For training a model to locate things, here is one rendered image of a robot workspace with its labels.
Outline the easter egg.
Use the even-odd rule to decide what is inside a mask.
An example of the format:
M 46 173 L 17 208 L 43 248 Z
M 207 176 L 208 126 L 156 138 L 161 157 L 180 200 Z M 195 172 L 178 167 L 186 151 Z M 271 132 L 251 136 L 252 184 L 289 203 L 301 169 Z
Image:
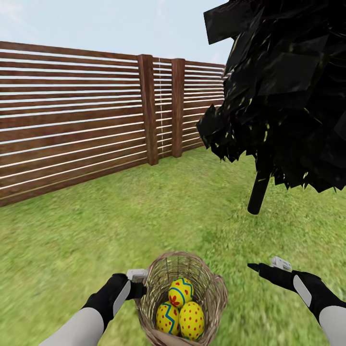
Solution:
M 160 304 L 156 314 L 158 331 L 178 336 L 180 333 L 178 319 L 181 308 L 175 308 L 169 301 Z
M 176 278 L 169 287 L 168 298 L 175 308 L 182 308 L 187 302 L 192 301 L 194 287 L 185 277 Z
M 201 307 L 196 302 L 187 302 L 179 313 L 178 325 L 183 338 L 194 342 L 199 340 L 205 327 L 205 317 Z

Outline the wicker basket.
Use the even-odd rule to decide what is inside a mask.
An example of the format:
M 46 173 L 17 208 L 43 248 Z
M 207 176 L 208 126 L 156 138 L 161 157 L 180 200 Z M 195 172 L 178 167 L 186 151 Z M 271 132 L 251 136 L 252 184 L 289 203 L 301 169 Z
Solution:
M 167 257 L 178 257 L 178 260 L 168 263 Z M 180 260 L 180 257 L 186 259 Z M 193 268 L 190 266 L 196 268 L 199 275 L 193 273 Z M 177 269 L 177 272 L 173 272 L 173 269 Z M 197 255 L 182 250 L 167 252 L 156 257 L 146 270 L 148 271 L 146 278 L 133 280 L 134 283 L 143 283 L 143 286 L 147 287 L 146 295 L 134 299 L 140 326 L 147 340 L 154 346 L 210 346 L 218 332 L 222 312 L 229 303 L 223 276 L 213 273 Z M 193 284 L 192 301 L 196 302 L 204 313 L 204 331 L 196 342 L 187 340 L 181 335 L 174 336 L 160 332 L 156 326 L 156 314 L 160 302 L 168 296 L 170 285 L 179 275 L 184 275 L 185 279 L 189 279 Z M 169 301 L 169 298 L 166 301 Z

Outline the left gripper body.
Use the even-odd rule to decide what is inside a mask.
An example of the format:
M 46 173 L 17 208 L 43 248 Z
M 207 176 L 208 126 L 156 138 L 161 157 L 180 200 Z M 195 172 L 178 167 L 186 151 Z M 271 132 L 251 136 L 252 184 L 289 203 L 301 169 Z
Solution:
M 132 283 L 131 282 L 131 292 L 126 298 L 126 300 L 139 299 L 143 297 L 143 283 Z

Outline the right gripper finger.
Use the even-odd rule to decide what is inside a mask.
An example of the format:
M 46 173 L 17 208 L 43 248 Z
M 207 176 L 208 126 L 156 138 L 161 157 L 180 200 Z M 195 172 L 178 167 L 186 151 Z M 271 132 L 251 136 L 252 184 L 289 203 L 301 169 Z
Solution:
M 248 267 L 250 267 L 251 269 L 253 269 L 257 272 L 259 272 L 259 270 L 260 270 L 260 264 L 248 263 L 247 265 L 248 265 Z

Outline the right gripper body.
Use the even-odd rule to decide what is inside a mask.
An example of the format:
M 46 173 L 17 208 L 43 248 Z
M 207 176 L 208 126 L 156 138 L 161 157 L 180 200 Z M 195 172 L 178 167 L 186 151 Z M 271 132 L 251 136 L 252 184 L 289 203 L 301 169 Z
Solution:
M 259 276 L 269 280 L 273 284 L 276 284 L 284 288 L 281 281 L 281 274 L 284 271 L 285 270 L 278 269 L 276 267 L 271 267 L 265 263 L 261 263 L 259 269 Z

